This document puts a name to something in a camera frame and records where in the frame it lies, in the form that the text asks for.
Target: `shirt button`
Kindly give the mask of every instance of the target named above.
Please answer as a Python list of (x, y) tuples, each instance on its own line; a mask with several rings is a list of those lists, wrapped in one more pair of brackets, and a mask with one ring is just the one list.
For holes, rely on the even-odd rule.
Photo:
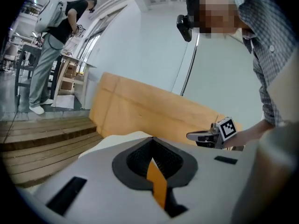
[(270, 50), (270, 52), (275, 51), (274, 46), (273, 45), (269, 46), (269, 50)]

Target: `checkered shirt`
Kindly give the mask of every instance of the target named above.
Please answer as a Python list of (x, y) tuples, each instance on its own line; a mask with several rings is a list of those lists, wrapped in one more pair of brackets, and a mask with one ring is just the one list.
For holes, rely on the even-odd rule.
[(277, 125), (282, 121), (267, 87), (286, 64), (298, 43), (292, 25), (274, 0), (235, 0), (240, 19), (253, 31), (243, 30), (243, 41), (254, 54), (253, 70), (260, 80), (265, 119)]

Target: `white sneaker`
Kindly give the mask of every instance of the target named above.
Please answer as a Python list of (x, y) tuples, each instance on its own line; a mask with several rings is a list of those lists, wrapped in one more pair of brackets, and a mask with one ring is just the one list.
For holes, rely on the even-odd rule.
[(45, 102), (42, 102), (41, 105), (51, 105), (53, 104), (53, 100), (52, 99), (47, 99)]
[(43, 110), (43, 108), (41, 106), (37, 106), (37, 107), (30, 107), (29, 106), (29, 109), (32, 110), (36, 114), (43, 114), (43, 113), (45, 113), (45, 110)]

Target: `gray pants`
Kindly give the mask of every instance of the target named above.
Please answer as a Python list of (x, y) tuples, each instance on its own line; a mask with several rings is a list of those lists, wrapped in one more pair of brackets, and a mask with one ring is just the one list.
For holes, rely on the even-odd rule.
[(63, 47), (64, 44), (51, 34), (48, 33), (45, 36), (42, 53), (31, 78), (30, 107), (37, 107), (40, 103), (48, 99), (48, 82), (51, 68), (53, 62), (59, 57)]

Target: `black slot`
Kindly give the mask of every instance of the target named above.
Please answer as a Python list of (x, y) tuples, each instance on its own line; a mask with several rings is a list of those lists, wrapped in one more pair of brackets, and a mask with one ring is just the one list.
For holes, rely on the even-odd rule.
[(217, 161), (220, 161), (220, 162), (225, 162), (225, 163), (234, 164), (234, 165), (238, 162), (237, 159), (227, 158), (227, 157), (223, 157), (223, 156), (217, 156), (214, 159)]
[(70, 207), (80, 190), (86, 183), (86, 179), (73, 177), (47, 204), (47, 207), (63, 216)]

